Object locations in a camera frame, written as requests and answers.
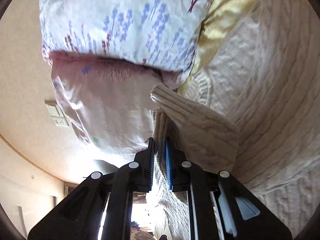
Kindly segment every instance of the bedding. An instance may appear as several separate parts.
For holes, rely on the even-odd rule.
[[[50,53],[49,61],[57,103],[91,154],[121,167],[148,147],[156,108],[149,95],[163,82],[159,71],[66,52]]]
[[[185,71],[212,0],[40,0],[42,52],[92,53]]]
[[[233,175],[293,236],[320,201],[311,178],[320,167],[319,46],[320,20],[305,0],[258,0],[186,93],[239,128]]]
[[[168,239],[189,239],[186,194],[172,193],[166,181],[165,138],[170,136],[176,149],[209,172],[232,170],[238,151],[238,130],[229,120],[201,103],[190,101],[162,84],[151,98],[160,109],[151,111],[154,124],[156,162],[152,190],[146,200],[156,236],[168,230]]]
[[[190,75],[179,87],[178,93],[185,95],[192,78],[205,67],[217,53],[230,31],[239,20],[249,13],[257,0],[213,0],[205,20],[202,22],[195,61]]]
[[[154,240],[154,238],[148,232],[132,227],[130,231],[130,240]]]

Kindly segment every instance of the ceiling molding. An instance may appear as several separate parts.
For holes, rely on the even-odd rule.
[[[26,160],[28,163],[30,163],[31,165],[35,166],[36,168],[38,168],[39,170],[43,171],[44,173],[50,175],[51,177],[54,177],[55,179],[58,179],[58,180],[60,180],[60,181],[62,181],[62,182],[65,182],[64,180],[62,180],[62,179],[60,179],[60,178],[52,175],[51,173],[49,173],[49,172],[45,171],[44,169],[40,168],[38,165],[34,164],[32,161],[28,160],[28,159],[27,159],[25,156],[23,156],[18,150],[16,150],[1,134],[0,134],[0,138],[1,138],[1,140],[4,141],[4,143],[5,143],[7,146],[9,146],[9,148],[10,148],[11,150],[13,150],[16,154],[18,154],[21,158],[23,158],[24,160]]]

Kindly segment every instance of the bed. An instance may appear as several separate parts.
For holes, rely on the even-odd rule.
[[[319,19],[306,0],[226,1],[217,2],[204,24],[198,61],[179,92],[239,127],[233,174],[299,239],[320,201],[314,179],[320,169],[318,52],[316,45],[300,47],[304,38],[310,38],[306,44],[319,42],[311,35],[317,33]],[[250,9],[243,15],[239,11],[246,11],[245,5]],[[298,8],[307,14],[298,16]],[[223,10],[234,12],[225,19]],[[294,31],[291,24],[300,28]],[[299,46],[292,50],[294,43]],[[289,56],[293,51],[296,58]]]

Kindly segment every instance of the lavender print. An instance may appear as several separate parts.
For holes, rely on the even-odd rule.
[[[93,44],[94,53],[97,54],[97,43],[95,39],[93,39],[92,44]]]
[[[74,48],[73,48],[72,39],[71,39],[71,36],[70,36],[70,35],[67,35],[67,40],[68,40],[67,45],[69,45],[70,48],[71,48],[71,50],[73,51]]]
[[[172,65],[175,65],[176,62],[177,62],[177,60],[178,60],[178,56],[176,56],[176,57],[174,58],[174,60],[173,60],[173,62],[172,62]]]
[[[64,37],[64,41],[65,41],[65,43],[66,43],[66,46],[67,46],[67,47],[68,47],[68,49],[69,49],[68,37]]]
[[[157,30],[157,36],[156,36],[157,40],[160,39],[160,37],[161,37],[161,35],[162,35],[162,33],[163,33],[164,29],[165,29],[165,26],[169,21],[169,17],[170,17],[170,15],[168,13],[164,15],[164,17],[163,17],[163,19],[161,21],[161,25],[159,26],[159,28]]]
[[[90,34],[87,34],[88,46],[89,46],[89,53],[92,53],[92,44],[91,44],[91,37]]]
[[[188,53],[188,48],[185,48],[185,49],[183,50],[183,53],[182,53],[181,56],[180,56],[180,61],[182,61],[182,60],[184,60],[184,59],[186,58],[187,53]]]
[[[174,45],[174,43],[176,42],[176,40],[179,38],[181,32],[182,32],[182,29],[179,28],[178,31],[174,34],[173,43],[172,43],[171,48],[173,47],[173,45]]]
[[[57,88],[58,87],[58,82],[56,80],[52,81],[52,85],[54,88]]]
[[[133,22],[132,21],[132,10],[130,10],[130,9],[128,10],[126,18],[127,18],[127,21],[124,22],[124,24],[123,24],[123,28],[122,28],[123,34],[121,35],[120,42],[123,42],[127,39],[128,29]]]
[[[47,32],[46,28],[46,22],[45,18],[40,19],[40,26],[41,26],[41,33],[42,33],[42,48],[43,49],[49,49],[49,50],[55,50],[58,49],[58,44],[55,41],[52,33]]]
[[[151,56],[150,56],[150,58],[149,58],[149,61],[152,59],[152,56],[153,56],[153,54],[154,54],[155,52],[159,52],[159,45],[158,45],[158,44],[155,45],[155,49],[153,50],[153,52],[152,52],[152,54],[151,54]]]
[[[183,43],[184,43],[184,38],[180,38],[179,41],[178,41],[178,47],[182,47],[183,46]]]
[[[83,75],[87,75],[87,74],[90,72],[90,70],[91,70],[91,68],[90,68],[89,66],[85,66],[85,67],[82,69],[81,73],[82,73]]]
[[[162,65],[164,63],[165,58],[168,56],[169,50],[167,49],[164,53],[164,56],[162,58],[162,60],[160,61],[160,64]]]
[[[160,13],[165,13],[166,9],[167,9],[167,4],[166,3],[162,3],[160,5],[159,12]]]
[[[108,31],[108,26],[109,26],[109,23],[110,23],[110,20],[109,20],[109,16],[106,16],[106,19],[104,20],[104,23],[103,23],[103,31],[104,32],[107,32]]]
[[[157,17],[157,20],[155,21],[155,23],[152,26],[153,29],[157,29],[159,27],[162,18],[163,18],[163,15],[159,14]]]
[[[101,44],[102,44],[102,47],[103,47],[104,56],[106,56],[106,55],[107,55],[106,41],[105,41],[105,40],[102,40],[102,41],[101,41]]]
[[[108,49],[109,56],[110,56],[110,40],[111,40],[111,35],[110,35],[110,33],[108,33],[108,35],[107,35],[107,49]]]
[[[150,3],[146,3],[144,5],[143,13],[141,16],[141,23],[140,23],[140,29],[142,29],[142,26],[144,25],[146,19],[148,18],[148,12],[150,11]]]
[[[119,13],[119,18],[118,18],[119,26],[122,26],[123,22],[124,22],[124,13]]]
[[[153,4],[153,8],[150,12],[149,18],[151,16],[151,20],[153,19],[153,16],[155,15],[156,9],[158,8],[158,5],[160,3],[161,0],[155,0],[154,4]]]
[[[112,10],[112,16],[111,16],[111,18],[113,19],[112,30],[111,30],[111,32],[110,32],[110,35],[111,35],[111,36],[112,36],[112,34],[113,34],[113,28],[114,28],[114,26],[115,26],[115,18],[116,18],[117,12],[118,12],[118,10],[117,10],[117,8],[115,7],[115,8]]]
[[[81,25],[81,35],[82,35],[82,39],[84,40],[84,44],[85,44],[83,23],[82,23],[82,25]]]
[[[153,65],[158,61],[158,57],[159,57],[160,51],[158,50],[157,52],[158,52],[158,53],[157,53],[156,58],[155,58],[154,61],[153,61]]]
[[[72,33],[72,23],[71,23],[71,21],[69,21],[69,33],[70,34]]]
[[[76,50],[76,52],[81,52],[81,49],[80,49],[80,47],[81,47],[81,45],[80,45],[81,41],[80,41],[78,35],[76,34],[76,32],[73,32],[73,34],[74,34],[74,37],[75,37],[75,39],[76,39],[76,44],[77,44],[77,46],[75,47],[75,50]]]

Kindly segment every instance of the textured bedspread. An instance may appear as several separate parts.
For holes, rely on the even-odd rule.
[[[169,239],[189,239],[186,194],[172,193],[166,182],[164,142],[170,136],[174,147],[204,170],[231,170],[238,150],[238,129],[222,115],[201,103],[188,100],[162,84],[151,91],[160,110],[151,111],[156,151],[152,191],[147,194],[153,233]]]
[[[238,127],[232,173],[293,237],[320,201],[319,48],[320,20],[305,0],[258,0],[186,95]]]

